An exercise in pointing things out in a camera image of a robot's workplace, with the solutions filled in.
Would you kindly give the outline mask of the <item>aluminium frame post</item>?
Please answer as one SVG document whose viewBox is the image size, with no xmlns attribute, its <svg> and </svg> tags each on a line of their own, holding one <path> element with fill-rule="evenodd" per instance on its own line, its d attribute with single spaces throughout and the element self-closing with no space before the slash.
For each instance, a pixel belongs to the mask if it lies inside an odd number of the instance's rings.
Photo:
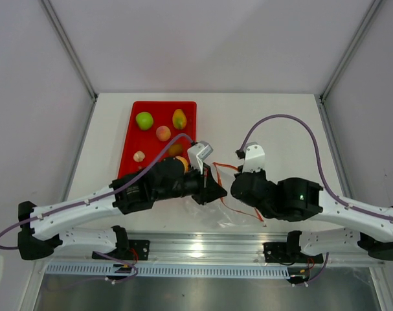
<svg viewBox="0 0 393 311">
<path fill-rule="evenodd" d="M 40 0 L 40 6 L 42 7 L 52 29 L 54 30 L 58 40 L 60 41 L 71 65 L 73 66 L 76 74 L 78 75 L 82 85 L 84 86 L 87 94 L 92 99 L 93 102 L 96 101 L 98 95 L 74 49 L 70 37 L 68 36 L 63 23 L 61 22 L 52 1 Z"/>
<path fill-rule="evenodd" d="M 373 0 L 370 2 L 368 9 L 366 10 L 362 20 L 359 22 L 358 27 L 354 31 L 352 38 L 342 53 L 339 62 L 333 70 L 333 73 L 330 75 L 330 78 L 322 90 L 322 93 L 319 95 L 320 102 L 322 104 L 326 102 L 330 93 L 333 91 L 334 87 L 344 74 L 348 64 L 352 61 L 354 55 L 362 44 L 365 36 L 368 34 L 372 24 L 376 20 L 377 15 L 380 13 L 385 3 L 386 1 L 384 0 Z"/>
</svg>

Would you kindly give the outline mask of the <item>garlic bulb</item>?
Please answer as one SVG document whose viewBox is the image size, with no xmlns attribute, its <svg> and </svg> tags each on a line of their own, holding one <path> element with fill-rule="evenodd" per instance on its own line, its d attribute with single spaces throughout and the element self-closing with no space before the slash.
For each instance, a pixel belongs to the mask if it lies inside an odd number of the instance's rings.
<svg viewBox="0 0 393 311">
<path fill-rule="evenodd" d="M 135 152 L 133 155 L 133 160 L 137 163 L 144 161 L 145 158 L 146 158 L 145 153 L 140 150 Z"/>
</svg>

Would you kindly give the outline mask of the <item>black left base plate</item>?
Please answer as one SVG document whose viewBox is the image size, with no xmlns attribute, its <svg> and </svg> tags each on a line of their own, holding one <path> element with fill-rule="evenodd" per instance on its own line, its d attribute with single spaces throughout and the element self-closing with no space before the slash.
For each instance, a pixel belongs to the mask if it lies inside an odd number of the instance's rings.
<svg viewBox="0 0 393 311">
<path fill-rule="evenodd" d="M 149 240 L 130 240 L 129 249 L 122 250 L 116 258 L 130 261 L 147 261 L 150 254 Z"/>
</svg>

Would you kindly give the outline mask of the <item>red plastic tray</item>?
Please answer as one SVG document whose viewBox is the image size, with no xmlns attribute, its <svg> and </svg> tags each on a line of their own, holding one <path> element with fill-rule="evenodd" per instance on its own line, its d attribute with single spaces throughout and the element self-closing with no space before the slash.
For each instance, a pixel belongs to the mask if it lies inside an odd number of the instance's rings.
<svg viewBox="0 0 393 311">
<path fill-rule="evenodd" d="M 182 109 L 187 117 L 187 125 L 184 130 L 177 130 L 172 124 L 172 115 L 176 109 Z M 135 121 L 138 113 L 146 111 L 153 117 L 153 126 L 142 131 Z M 138 166 L 148 166 L 159 152 L 167 145 L 156 137 L 156 129 L 167 126 L 171 131 L 171 137 L 185 133 L 196 140 L 197 104 L 192 101 L 136 101 L 133 103 L 129 118 L 128 129 L 122 151 L 122 157 L 118 170 L 118 177 L 138 171 Z M 133 155 L 137 151 L 145 153 L 144 161 L 137 163 Z"/>
</svg>

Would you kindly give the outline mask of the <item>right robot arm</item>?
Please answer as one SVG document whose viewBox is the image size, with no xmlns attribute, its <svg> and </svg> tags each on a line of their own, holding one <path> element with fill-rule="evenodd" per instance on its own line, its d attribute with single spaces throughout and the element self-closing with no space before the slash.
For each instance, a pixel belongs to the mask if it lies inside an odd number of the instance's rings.
<svg viewBox="0 0 393 311">
<path fill-rule="evenodd" d="M 273 183 L 264 170 L 236 174 L 230 193 L 268 219 L 339 226 L 328 231 L 289 232 L 284 246 L 289 260 L 361 249 L 374 259 L 393 261 L 393 206 L 377 207 L 331 195 L 318 183 L 302 178 Z"/>
</svg>

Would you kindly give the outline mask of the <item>brown kiwi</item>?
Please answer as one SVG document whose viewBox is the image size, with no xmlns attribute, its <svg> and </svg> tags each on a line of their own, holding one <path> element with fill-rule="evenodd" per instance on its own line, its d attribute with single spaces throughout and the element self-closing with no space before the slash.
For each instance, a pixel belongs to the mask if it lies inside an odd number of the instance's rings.
<svg viewBox="0 0 393 311">
<path fill-rule="evenodd" d="M 169 156 L 175 157 L 175 156 L 180 156 L 182 154 L 183 154 L 183 145 L 180 143 L 173 144 L 168 149 Z"/>
</svg>

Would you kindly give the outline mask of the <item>aluminium front rail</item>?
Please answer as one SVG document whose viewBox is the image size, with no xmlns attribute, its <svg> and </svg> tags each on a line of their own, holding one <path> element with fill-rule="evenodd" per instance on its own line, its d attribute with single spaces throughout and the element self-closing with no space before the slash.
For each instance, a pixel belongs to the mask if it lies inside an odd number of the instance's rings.
<svg viewBox="0 0 393 311">
<path fill-rule="evenodd" d="M 265 262 L 265 242 L 288 242 L 289 236 L 275 234 L 128 234 L 122 227 L 106 230 L 70 229 L 48 240 L 34 239 L 30 246 L 21 246 L 24 260 L 53 257 L 113 260 L 129 249 L 130 240 L 149 240 L 152 262 L 196 262 L 200 264 Z"/>
</svg>

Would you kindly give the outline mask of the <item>yellow green mango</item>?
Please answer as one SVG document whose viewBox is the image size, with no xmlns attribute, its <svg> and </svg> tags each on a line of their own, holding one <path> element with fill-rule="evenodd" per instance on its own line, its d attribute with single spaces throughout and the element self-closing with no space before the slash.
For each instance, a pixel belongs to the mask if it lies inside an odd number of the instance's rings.
<svg viewBox="0 0 393 311">
<path fill-rule="evenodd" d="M 176 109 L 172 115 L 172 124 L 177 130 L 184 130 L 187 125 L 187 117 L 182 109 Z"/>
</svg>

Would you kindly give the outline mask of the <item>green apple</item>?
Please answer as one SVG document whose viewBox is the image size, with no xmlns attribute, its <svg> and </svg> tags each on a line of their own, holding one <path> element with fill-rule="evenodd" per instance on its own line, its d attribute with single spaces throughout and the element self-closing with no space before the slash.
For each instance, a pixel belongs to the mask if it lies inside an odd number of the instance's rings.
<svg viewBox="0 0 393 311">
<path fill-rule="evenodd" d="M 142 131 L 149 130 L 154 123 L 151 113 L 148 113 L 146 111 L 138 113 L 135 117 L 135 121 L 137 123 L 137 126 Z"/>
</svg>

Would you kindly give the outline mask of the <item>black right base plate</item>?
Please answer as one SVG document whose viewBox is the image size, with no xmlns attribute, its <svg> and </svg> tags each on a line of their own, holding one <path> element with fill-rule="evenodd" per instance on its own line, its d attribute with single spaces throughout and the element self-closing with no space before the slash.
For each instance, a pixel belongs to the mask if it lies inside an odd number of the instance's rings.
<svg viewBox="0 0 393 311">
<path fill-rule="evenodd" d="M 289 251 L 286 242 L 265 242 L 263 244 L 264 259 L 266 263 L 281 264 L 292 266 L 294 264 L 306 264 L 308 262 L 322 264 L 323 255 L 305 255 L 298 250 Z"/>
</svg>

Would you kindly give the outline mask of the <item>orange yellow fruit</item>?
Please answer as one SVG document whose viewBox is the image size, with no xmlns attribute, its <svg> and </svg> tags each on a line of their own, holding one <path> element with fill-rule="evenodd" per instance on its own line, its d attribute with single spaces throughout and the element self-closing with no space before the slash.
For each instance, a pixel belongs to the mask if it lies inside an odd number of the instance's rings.
<svg viewBox="0 0 393 311">
<path fill-rule="evenodd" d="M 183 164 L 184 172 L 188 172 L 189 171 L 189 163 L 188 163 L 188 161 L 186 160 L 185 157 L 175 156 L 175 159 L 180 161 Z"/>
</svg>

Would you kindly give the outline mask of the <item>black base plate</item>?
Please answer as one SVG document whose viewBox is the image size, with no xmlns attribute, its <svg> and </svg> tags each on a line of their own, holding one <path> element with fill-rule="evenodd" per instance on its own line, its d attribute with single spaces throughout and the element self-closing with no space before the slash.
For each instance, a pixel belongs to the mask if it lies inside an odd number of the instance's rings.
<svg viewBox="0 0 393 311">
<path fill-rule="evenodd" d="M 305 255 L 298 250 L 289 251 L 286 242 L 265 242 L 263 244 L 264 259 L 266 263 L 281 264 L 292 266 L 294 264 L 306 264 L 308 262 L 322 264 L 323 255 Z"/>
<path fill-rule="evenodd" d="M 129 249 L 122 250 L 116 258 L 130 261 L 147 261 L 150 254 L 149 240 L 130 240 Z"/>
</svg>

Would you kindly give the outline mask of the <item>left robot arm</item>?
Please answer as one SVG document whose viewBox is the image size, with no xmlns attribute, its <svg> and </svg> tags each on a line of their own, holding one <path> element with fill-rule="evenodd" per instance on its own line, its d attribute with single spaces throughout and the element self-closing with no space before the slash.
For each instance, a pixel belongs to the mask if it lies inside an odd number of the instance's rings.
<svg viewBox="0 0 393 311">
<path fill-rule="evenodd" d="M 206 205 L 226 195 L 208 165 L 186 168 L 178 158 L 167 157 L 151 168 L 112 181 L 91 197 L 44 207 L 30 201 L 20 203 L 19 254 L 23 260 L 52 255 L 131 260 L 138 249 L 123 227 L 82 229 L 81 225 L 145 211 L 157 201 L 189 196 L 197 204 Z"/>
</svg>

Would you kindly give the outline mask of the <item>pink peach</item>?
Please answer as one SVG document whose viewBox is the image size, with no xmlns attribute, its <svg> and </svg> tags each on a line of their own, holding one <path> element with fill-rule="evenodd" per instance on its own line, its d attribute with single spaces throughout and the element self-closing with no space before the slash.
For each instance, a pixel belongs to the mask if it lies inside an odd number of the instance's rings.
<svg viewBox="0 0 393 311">
<path fill-rule="evenodd" d="M 171 131 L 167 126 L 160 126 L 156 129 L 156 137 L 161 142 L 168 141 L 171 138 Z"/>
</svg>

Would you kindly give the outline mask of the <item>clear zip top bag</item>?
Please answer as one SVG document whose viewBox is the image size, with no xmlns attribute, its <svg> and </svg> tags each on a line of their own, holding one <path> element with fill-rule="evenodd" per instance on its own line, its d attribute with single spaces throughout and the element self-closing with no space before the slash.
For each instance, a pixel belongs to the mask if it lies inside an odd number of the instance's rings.
<svg viewBox="0 0 393 311">
<path fill-rule="evenodd" d="M 187 198 L 185 211 L 209 229 L 265 229 L 267 223 L 262 214 L 230 194 L 237 168 L 218 162 L 213 162 L 210 167 L 214 180 L 227 191 L 227 196 L 206 205 L 198 205 L 192 198 Z"/>
</svg>

